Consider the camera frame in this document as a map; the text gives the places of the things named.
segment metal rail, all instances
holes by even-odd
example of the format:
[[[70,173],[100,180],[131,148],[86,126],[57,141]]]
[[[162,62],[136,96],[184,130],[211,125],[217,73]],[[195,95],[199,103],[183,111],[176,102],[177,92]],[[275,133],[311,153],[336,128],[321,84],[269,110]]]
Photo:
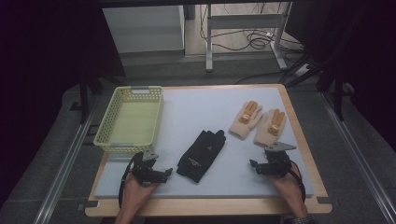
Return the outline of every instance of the metal rail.
[[[87,133],[90,124],[92,122],[93,115],[97,106],[98,98],[93,98],[92,110],[87,120],[84,124],[81,124],[78,128],[77,134],[67,151],[64,161],[62,162],[58,174],[55,176],[52,184],[49,188],[49,192],[46,195],[40,209],[38,210],[37,216],[35,217],[35,224],[49,223],[50,217],[52,216],[53,210],[55,209],[56,203],[58,202],[62,190],[64,189],[64,184],[66,183],[67,177],[73,168],[76,157],[81,148],[82,142],[84,140],[85,134]]]
[[[358,144],[356,144],[345,123],[341,121],[332,110],[332,100],[330,99],[330,97],[328,95],[325,95],[323,92],[320,92],[319,95],[326,104],[332,121],[334,122],[338,132],[343,137],[347,149],[349,150],[353,160],[358,166],[358,169],[361,172],[361,175],[366,182],[367,187],[372,192],[376,202],[378,203],[379,208],[385,216],[385,219],[388,223],[394,224],[396,222],[396,209],[393,205],[391,198],[388,196],[384,187],[376,178],[367,160],[364,159],[364,156],[361,154],[361,150],[359,149]]]

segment white paper mat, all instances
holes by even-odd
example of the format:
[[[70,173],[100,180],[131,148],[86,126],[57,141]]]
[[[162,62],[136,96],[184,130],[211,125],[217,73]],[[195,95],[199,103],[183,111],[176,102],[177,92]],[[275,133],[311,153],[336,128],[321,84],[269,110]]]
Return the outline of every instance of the white paper mat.
[[[228,133],[233,120],[246,101],[262,105],[262,112],[271,108],[286,111],[277,88],[189,89],[163,91],[163,116],[158,136],[157,159],[153,169],[174,168],[166,184],[160,185],[153,197],[257,197],[277,195],[263,175],[257,175],[249,160],[266,163],[262,147],[253,144],[256,128],[244,141]],[[223,149],[199,184],[176,173],[177,163],[202,131],[223,130],[227,138]],[[287,120],[279,142],[297,146]],[[303,175],[306,195],[314,194],[300,149],[287,151]],[[120,180],[132,158],[111,154],[94,193],[98,198],[117,198]]]

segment black glove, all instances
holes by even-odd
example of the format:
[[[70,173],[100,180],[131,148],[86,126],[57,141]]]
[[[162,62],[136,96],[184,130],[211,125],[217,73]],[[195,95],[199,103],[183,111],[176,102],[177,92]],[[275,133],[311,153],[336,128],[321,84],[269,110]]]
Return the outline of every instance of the black glove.
[[[178,162],[177,173],[199,183],[225,143],[224,131],[202,131]]]

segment glove cuff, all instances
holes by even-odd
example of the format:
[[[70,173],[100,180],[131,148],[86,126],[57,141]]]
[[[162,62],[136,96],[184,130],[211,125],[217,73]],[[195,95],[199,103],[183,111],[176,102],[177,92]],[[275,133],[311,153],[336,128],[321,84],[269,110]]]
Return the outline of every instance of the glove cuff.
[[[247,138],[250,129],[246,124],[235,122],[231,125],[229,132],[244,140]]]
[[[269,147],[271,146],[277,139],[277,136],[273,136],[271,133],[265,132],[257,132],[254,136],[254,144],[262,146],[262,147]]]

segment black strap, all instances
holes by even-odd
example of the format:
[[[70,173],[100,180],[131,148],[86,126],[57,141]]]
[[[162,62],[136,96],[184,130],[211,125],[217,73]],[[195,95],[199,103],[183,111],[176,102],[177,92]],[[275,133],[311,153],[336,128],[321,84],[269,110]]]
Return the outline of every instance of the black strap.
[[[125,172],[124,172],[124,174],[122,176],[122,179],[121,179],[120,190],[119,190],[119,207],[120,208],[121,208],[121,204],[122,204],[123,187],[125,185],[125,179],[126,179],[126,176],[128,175],[128,173],[131,171],[131,164],[132,164],[132,162],[134,162],[135,156],[136,156],[136,154],[134,154],[134,156],[129,161],[129,164],[126,166]]]
[[[300,187],[301,190],[301,194],[302,194],[301,196],[303,198],[303,202],[305,202],[305,185],[303,183],[303,176],[301,175],[298,165],[294,161],[291,162],[293,162],[293,164],[297,167],[297,171],[299,175],[294,173],[291,169],[289,170],[289,173],[297,180],[298,186]]]

